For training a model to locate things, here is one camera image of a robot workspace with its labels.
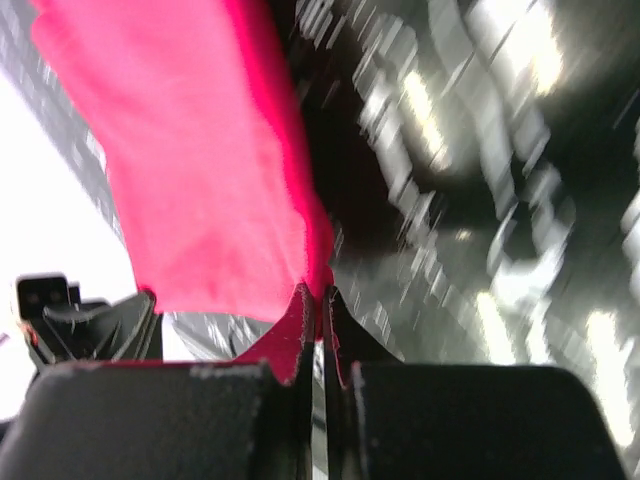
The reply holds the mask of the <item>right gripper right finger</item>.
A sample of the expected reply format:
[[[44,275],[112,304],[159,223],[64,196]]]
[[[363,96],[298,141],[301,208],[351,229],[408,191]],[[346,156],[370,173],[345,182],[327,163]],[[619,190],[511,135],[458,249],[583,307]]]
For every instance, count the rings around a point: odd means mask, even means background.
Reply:
[[[321,318],[328,476],[361,479],[360,420],[353,367],[363,362],[398,364],[400,360],[353,318],[335,286],[325,290]]]

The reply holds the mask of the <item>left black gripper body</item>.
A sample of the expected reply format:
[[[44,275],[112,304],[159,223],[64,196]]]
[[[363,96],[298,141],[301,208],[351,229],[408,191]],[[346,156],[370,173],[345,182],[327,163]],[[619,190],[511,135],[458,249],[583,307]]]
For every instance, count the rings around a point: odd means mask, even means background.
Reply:
[[[61,274],[16,280],[19,322],[38,370],[67,361],[161,360],[162,315],[156,297],[141,290],[110,304],[81,298]]]

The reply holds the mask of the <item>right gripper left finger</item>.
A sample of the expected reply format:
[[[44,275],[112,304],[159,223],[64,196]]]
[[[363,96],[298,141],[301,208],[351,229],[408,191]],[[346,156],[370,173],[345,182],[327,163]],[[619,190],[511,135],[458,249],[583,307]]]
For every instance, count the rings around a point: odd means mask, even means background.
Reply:
[[[252,434],[253,479],[309,479],[316,304],[304,284],[296,286],[283,317],[234,360],[258,365],[267,381]]]

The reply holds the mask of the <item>pink red t shirt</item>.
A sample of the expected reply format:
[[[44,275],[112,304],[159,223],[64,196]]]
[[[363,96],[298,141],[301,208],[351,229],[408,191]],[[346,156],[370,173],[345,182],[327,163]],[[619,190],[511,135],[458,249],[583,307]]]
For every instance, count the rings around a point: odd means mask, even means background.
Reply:
[[[263,1],[39,1],[32,37],[106,156],[136,283],[162,311],[275,322],[332,232]]]

